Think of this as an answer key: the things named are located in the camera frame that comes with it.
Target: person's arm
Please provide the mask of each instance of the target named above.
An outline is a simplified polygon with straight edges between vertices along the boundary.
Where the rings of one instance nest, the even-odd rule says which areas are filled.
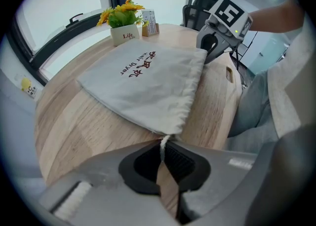
[[[284,33],[302,27],[304,21],[304,11],[294,0],[254,11],[250,16],[253,19],[251,31]]]

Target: drawstring bag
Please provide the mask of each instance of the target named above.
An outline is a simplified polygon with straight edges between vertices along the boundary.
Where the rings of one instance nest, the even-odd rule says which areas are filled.
[[[207,52],[132,39],[78,77],[105,107],[155,133],[180,134]]]

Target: round wooden table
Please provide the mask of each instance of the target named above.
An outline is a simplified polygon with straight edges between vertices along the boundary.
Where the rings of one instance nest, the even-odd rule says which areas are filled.
[[[171,24],[162,24],[159,29],[159,35],[142,37],[140,28],[140,39],[165,46],[196,46],[195,30]],[[107,109],[76,81],[112,49],[110,37],[99,41],[68,63],[43,89],[36,107],[35,136],[39,166],[48,185],[96,154],[160,137]],[[181,140],[221,149],[241,91],[239,74],[228,53],[204,66]],[[159,172],[158,183],[166,190],[161,191],[166,194],[162,200],[174,210],[176,186],[165,167]]]

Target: small card holder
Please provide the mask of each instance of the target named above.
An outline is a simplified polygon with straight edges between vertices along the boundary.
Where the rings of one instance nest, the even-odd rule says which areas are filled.
[[[143,29],[142,29],[142,36],[143,37],[150,37],[150,36],[159,34],[159,24],[158,23],[156,23],[156,32],[152,33],[152,34],[149,33],[148,26],[149,25],[143,27]]]

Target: white flower pot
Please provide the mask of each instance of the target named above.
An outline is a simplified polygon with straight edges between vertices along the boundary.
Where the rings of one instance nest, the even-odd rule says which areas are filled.
[[[136,24],[132,24],[114,29],[111,28],[111,37],[113,39],[114,46],[118,46],[129,41],[130,39],[139,39],[139,33]]]

